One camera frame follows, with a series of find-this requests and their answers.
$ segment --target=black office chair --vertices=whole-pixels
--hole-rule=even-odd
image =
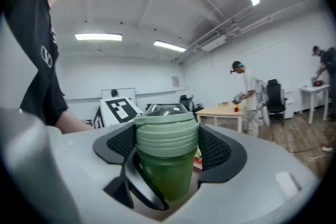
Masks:
[[[197,104],[197,107],[196,107],[193,102],[193,98],[194,98],[193,95],[190,98],[188,98],[186,95],[181,95],[180,103],[183,104],[188,111],[191,111],[195,114],[197,111],[204,109],[204,107],[202,106],[202,104]]]
[[[267,83],[267,110],[269,113],[275,114],[275,119],[284,125],[284,117],[281,115],[286,110],[287,98],[281,99],[281,85],[276,79],[269,80]]]

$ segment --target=white table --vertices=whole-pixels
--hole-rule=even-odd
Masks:
[[[217,118],[235,118],[238,120],[238,132],[243,131],[243,114],[244,105],[239,104],[239,111],[235,112],[235,106],[233,104],[221,105],[215,108],[205,108],[196,112],[197,121],[201,123],[201,116],[214,117],[215,126],[217,126]]]
[[[327,119],[328,114],[328,102],[329,102],[329,85],[325,84],[319,87],[300,87],[300,94],[301,94],[301,110],[300,113],[302,114],[303,110],[303,99],[304,93],[310,94],[310,111],[309,111],[309,121],[308,123],[311,124],[313,122],[313,114],[314,114],[314,107],[315,107],[315,94],[317,92],[323,91],[324,92],[324,114],[323,120]]]

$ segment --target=plastic lid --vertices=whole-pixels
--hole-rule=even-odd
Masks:
[[[152,104],[143,116],[169,116],[176,114],[185,114],[188,110],[183,104]]]

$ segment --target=black mesh holder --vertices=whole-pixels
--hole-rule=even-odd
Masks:
[[[202,126],[198,131],[198,147],[202,153],[202,171],[221,165],[231,157],[231,148]]]
[[[135,125],[130,122],[93,143],[94,152],[108,164],[123,164],[135,147]]]
[[[128,123],[96,139],[93,143],[93,151],[108,164],[123,165],[135,147],[135,134],[135,125],[133,122]],[[120,175],[115,177],[104,191],[123,205],[134,208],[124,166]]]
[[[108,139],[106,146],[127,159],[135,146],[135,126],[127,128],[119,135]]]
[[[201,183],[227,182],[236,176],[247,162],[246,150],[240,143],[202,124],[198,130],[198,147],[202,153],[199,186]]]
[[[224,133],[237,132],[229,129],[223,130],[223,132],[217,132],[205,125],[199,127],[198,146],[202,153],[203,169],[198,178],[198,186],[202,183],[227,182],[236,176],[246,164],[247,153],[244,147],[224,135]],[[129,196],[129,184],[125,176],[124,165],[135,147],[136,131],[134,123],[130,122],[98,138],[93,144],[94,152],[106,163],[123,165],[120,176],[112,180],[104,190],[130,208],[133,207],[133,202]]]

